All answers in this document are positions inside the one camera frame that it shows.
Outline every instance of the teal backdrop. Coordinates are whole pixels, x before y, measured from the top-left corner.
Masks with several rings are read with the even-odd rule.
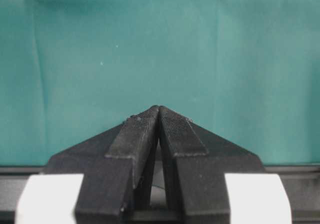
[[[0,0],[0,165],[43,165],[151,105],[320,162],[320,0]]]

